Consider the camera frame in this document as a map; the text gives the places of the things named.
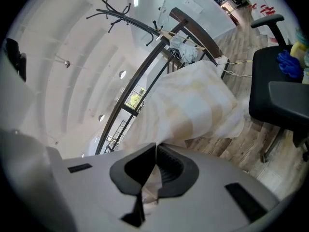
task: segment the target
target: coat rack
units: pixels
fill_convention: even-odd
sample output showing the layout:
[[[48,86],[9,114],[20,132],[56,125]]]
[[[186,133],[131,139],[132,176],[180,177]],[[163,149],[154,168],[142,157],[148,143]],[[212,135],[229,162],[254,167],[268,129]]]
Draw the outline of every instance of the coat rack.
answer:
[[[156,25],[156,21],[153,21],[153,24],[154,24],[154,28],[136,20],[136,19],[133,19],[129,16],[126,16],[126,14],[130,11],[130,8],[131,8],[131,3],[129,3],[122,12],[118,12],[117,10],[115,10],[112,6],[110,6],[110,4],[108,3],[108,0],[102,0],[103,3],[105,3],[106,5],[106,9],[107,10],[102,10],[102,9],[96,9],[96,11],[98,11],[99,13],[97,14],[93,14],[89,17],[87,17],[86,19],[89,19],[89,18],[92,18],[96,15],[105,15],[106,16],[106,19],[108,19],[108,15],[111,15],[111,16],[114,16],[114,17],[117,17],[118,19],[114,22],[111,23],[111,27],[110,29],[108,30],[108,33],[111,32],[112,28],[114,27],[114,25],[118,22],[121,22],[121,21],[125,21],[127,25],[132,24],[142,30],[144,30],[145,32],[149,33],[151,35],[151,40],[146,44],[146,46],[148,46],[153,40],[154,40],[154,35],[156,36],[160,36],[161,33],[159,32],[159,29]],[[161,39],[162,41],[164,41],[165,44],[169,45],[169,40],[166,39],[165,37],[162,37]]]

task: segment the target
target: chair wheel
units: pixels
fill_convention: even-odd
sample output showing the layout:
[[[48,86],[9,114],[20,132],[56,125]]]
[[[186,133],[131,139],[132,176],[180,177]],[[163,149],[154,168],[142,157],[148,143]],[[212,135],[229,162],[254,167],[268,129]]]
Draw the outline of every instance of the chair wheel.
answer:
[[[268,162],[268,157],[265,156],[265,155],[261,155],[260,160],[261,160],[262,163],[266,163],[266,162]]]
[[[308,152],[306,152],[306,153],[303,154],[303,160],[304,160],[305,162],[308,161]]]

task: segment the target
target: wooden floor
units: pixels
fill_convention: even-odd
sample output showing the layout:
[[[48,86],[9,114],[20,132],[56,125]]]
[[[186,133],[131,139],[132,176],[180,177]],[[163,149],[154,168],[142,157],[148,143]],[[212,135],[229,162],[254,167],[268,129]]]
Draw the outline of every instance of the wooden floor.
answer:
[[[240,25],[215,41],[230,62],[253,58],[256,50],[267,47],[267,36],[252,29],[252,17],[247,8],[233,12]],[[252,74],[252,63],[230,65],[229,71],[236,74]],[[283,199],[300,187],[307,173],[309,163],[302,160],[304,148],[295,148],[293,133],[285,131],[284,138],[270,155],[269,162],[261,163],[259,151],[268,147],[279,128],[252,119],[248,113],[251,78],[226,74],[223,81],[242,104],[245,114],[245,126],[241,135],[230,139],[197,138],[187,142],[190,149],[227,159],[250,175],[261,181],[279,199]]]

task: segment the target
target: black office chair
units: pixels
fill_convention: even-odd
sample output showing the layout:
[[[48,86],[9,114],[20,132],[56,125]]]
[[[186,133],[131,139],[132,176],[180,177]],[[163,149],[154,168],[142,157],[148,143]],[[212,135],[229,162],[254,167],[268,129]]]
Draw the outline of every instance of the black office chair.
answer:
[[[283,74],[277,56],[283,50],[290,52],[276,23],[283,21],[280,14],[270,15],[251,24],[251,28],[267,25],[279,46],[260,49],[253,56],[252,84],[249,101],[251,117],[280,127],[272,145],[260,152],[261,161],[267,162],[269,154],[282,138],[285,129],[293,131],[293,143],[300,147],[309,139],[309,85],[301,84],[302,78],[293,79]],[[308,152],[303,154],[304,161]]]

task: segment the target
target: chair armrest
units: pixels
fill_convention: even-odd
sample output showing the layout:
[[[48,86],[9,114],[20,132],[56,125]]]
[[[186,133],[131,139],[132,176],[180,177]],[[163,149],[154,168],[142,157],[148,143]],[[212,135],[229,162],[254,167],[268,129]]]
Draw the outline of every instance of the chair armrest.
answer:
[[[263,25],[269,25],[278,21],[283,21],[284,17],[280,14],[272,14],[263,18],[257,19],[251,23],[251,28],[257,28]]]
[[[286,45],[284,38],[277,26],[278,21],[283,21],[284,17],[280,14],[272,14],[263,18],[257,19],[251,23],[251,28],[257,28],[260,26],[269,26],[271,32],[274,34],[279,45]]]
[[[275,112],[300,125],[309,126],[309,85],[269,82],[268,88]]]

